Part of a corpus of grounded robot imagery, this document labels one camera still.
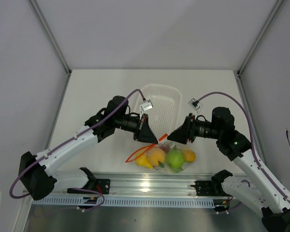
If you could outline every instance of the basket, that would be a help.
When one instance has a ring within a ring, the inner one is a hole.
[[[182,94],[177,88],[159,84],[149,84],[141,91],[147,100],[151,100],[153,108],[146,111],[149,117],[149,126],[157,138],[165,133],[170,134],[177,128]],[[134,111],[138,112],[143,103],[138,97]]]

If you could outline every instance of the metal bracket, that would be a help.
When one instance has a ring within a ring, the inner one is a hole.
[[[197,117],[202,109],[202,104],[199,103],[195,98],[192,98],[188,105],[192,107],[192,109],[195,111],[195,116]]]
[[[96,184],[100,187],[103,195],[109,194],[111,187],[110,179],[97,179]]]
[[[211,180],[197,180],[195,181],[195,185],[191,185],[191,187],[194,187],[196,189],[197,196],[202,196],[202,197],[230,197],[231,196],[225,192],[217,192]]]
[[[142,118],[143,114],[147,111],[153,108],[153,103],[151,100],[144,101],[140,105],[140,118]]]

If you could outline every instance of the metal frame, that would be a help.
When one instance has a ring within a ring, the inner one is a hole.
[[[13,232],[24,231],[33,199],[31,197],[26,197],[26,198],[23,198],[21,201],[22,201],[22,204],[18,211],[14,228],[11,230]]]
[[[43,16],[43,13],[42,13],[37,1],[36,0],[28,0],[28,3],[30,5],[35,17],[37,18],[37,20],[41,26],[41,29],[45,33],[45,36],[47,37],[50,45],[52,46],[56,56],[58,57],[59,61],[61,62],[63,69],[65,70],[65,72],[67,74],[70,74],[71,69],[69,68],[68,63],[67,63],[66,59],[64,58],[62,51],[61,51],[61,49],[60,49],[60,47],[59,47],[59,45],[58,45],[58,43],[53,35],[51,29],[48,26],[48,23],[47,23],[45,17]]]
[[[196,195],[196,180],[211,180],[214,174],[123,174],[94,173],[97,179],[110,179],[110,191],[105,195],[108,204],[105,206],[145,206],[145,207],[191,207],[208,208],[202,204],[215,199],[228,197],[201,197]],[[234,175],[237,181],[247,180],[247,176]],[[34,201],[33,204],[51,205],[90,205],[83,197],[97,197],[96,194],[68,194],[67,191],[52,192],[46,198]]]
[[[275,22],[277,16],[279,15],[281,9],[283,8],[283,6],[285,5],[286,2],[287,2],[287,0],[277,0],[275,6],[271,10],[265,23],[263,24],[261,31],[259,32],[254,44],[252,45],[250,51],[248,52],[243,64],[241,65],[241,67],[238,71],[239,77],[241,77],[245,68],[248,66],[250,61],[253,59],[254,55],[256,54],[261,43],[263,42],[264,38],[266,37],[267,33],[269,32],[271,26]]]
[[[50,131],[50,133],[49,133],[49,135],[47,137],[47,140],[46,140],[46,144],[44,146],[44,149],[48,149],[49,146],[50,146],[50,143],[52,141],[53,134],[54,134],[54,131],[55,131],[55,126],[57,124],[57,120],[58,120],[58,117],[59,117],[60,109],[62,107],[63,99],[64,99],[64,96],[66,95],[67,88],[68,88],[68,85],[69,85],[69,82],[70,82],[70,76],[71,76],[71,74],[68,75],[68,78],[66,80],[66,83],[64,84],[63,93],[61,95],[60,102],[59,102],[59,105],[57,107],[56,115],[55,115],[54,121],[52,123],[51,131]]]
[[[245,89],[243,87],[242,79],[239,77],[239,75],[236,72],[234,72],[234,76],[235,76],[236,84],[237,84],[237,87],[238,87],[238,91],[240,93],[240,97],[241,97],[242,102],[243,102],[243,107],[245,108],[245,110],[248,113],[248,116],[249,116],[249,118],[251,120],[252,134],[253,134],[253,137],[254,137],[254,143],[255,143],[256,150],[257,150],[259,156],[261,157],[261,159],[263,160],[263,162],[266,164],[264,146],[263,146],[263,143],[262,143],[261,138],[259,136],[258,129],[256,127],[254,118],[252,116],[252,112],[251,112],[251,109],[250,109],[248,97],[247,97],[247,94],[246,94]]]

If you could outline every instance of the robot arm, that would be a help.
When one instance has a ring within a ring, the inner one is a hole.
[[[258,153],[253,154],[249,140],[235,130],[229,109],[215,108],[211,122],[200,121],[189,114],[168,139],[186,144],[187,141],[193,143],[196,137],[217,139],[220,152],[240,167],[257,187],[249,188],[224,170],[212,177],[220,190],[236,197],[262,217],[268,231],[290,231],[290,192],[265,166]]]
[[[147,114],[142,112],[142,115],[136,113],[127,115],[128,101],[125,101],[117,109],[124,100],[125,98],[121,96],[114,97],[108,102],[106,108],[101,109],[96,115],[88,119],[65,142],[50,147],[36,155],[27,152],[21,157],[19,174],[38,161],[20,178],[34,200],[44,198],[53,190],[68,188],[90,189],[93,187],[95,177],[87,168],[81,168],[74,172],[60,172],[56,170],[80,151],[114,134],[116,128],[132,132],[133,139],[136,141],[152,144],[158,143],[149,127]],[[143,105],[146,105],[147,109],[152,108],[150,101],[146,101]],[[110,114],[111,116],[107,120],[100,123]]]

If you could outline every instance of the gray wall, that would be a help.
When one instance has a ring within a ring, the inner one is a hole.
[[[269,168],[290,189],[290,0],[244,72]]]
[[[276,0],[38,0],[72,69],[237,70]]]
[[[65,80],[28,3],[0,0],[0,232],[16,219],[20,200],[8,192],[20,156],[45,146]]]

